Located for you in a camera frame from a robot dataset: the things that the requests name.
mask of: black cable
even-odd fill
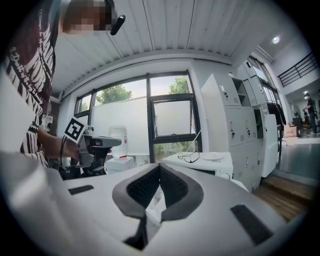
[[[61,141],[61,148],[60,148],[60,168],[62,168],[62,155],[63,155],[66,140],[67,140],[67,137],[63,136],[62,141]]]

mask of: eyeglasses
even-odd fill
[[[200,154],[199,154],[198,151],[195,151],[195,152],[193,152],[191,154],[183,154],[183,153],[181,153],[181,155],[178,155],[178,158],[180,160],[183,159],[187,163],[192,164],[192,163],[194,163],[195,161],[197,161],[200,158]]]

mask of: cardboard box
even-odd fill
[[[298,127],[293,126],[290,127],[290,125],[284,126],[284,137],[297,137],[298,136]]]

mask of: white container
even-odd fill
[[[128,169],[135,168],[135,161],[133,157],[125,157],[121,159],[110,159],[105,162],[105,168],[107,170],[108,175],[122,172]]]
[[[127,128],[124,125],[112,125],[109,128],[109,137],[121,140],[119,146],[111,149],[111,154],[115,159],[125,158],[128,155]]]

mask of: green foliage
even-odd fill
[[[184,142],[173,142],[167,144],[155,144],[154,145],[154,154],[155,161],[159,162],[161,159],[172,156],[178,152],[186,152],[192,141],[184,141]],[[197,142],[195,142],[192,147],[189,149],[190,153],[193,153],[197,149]]]
[[[100,104],[124,101],[132,98],[132,91],[126,90],[123,85],[113,86],[104,89],[100,95],[96,96],[96,101]]]
[[[188,81],[185,76],[175,77],[174,79],[175,79],[175,83],[170,85],[169,94],[188,94],[188,93],[190,93]]]
[[[86,110],[88,110],[88,109],[89,109],[88,104],[83,101],[82,104],[81,104],[81,112],[82,112],[82,111],[86,111]]]

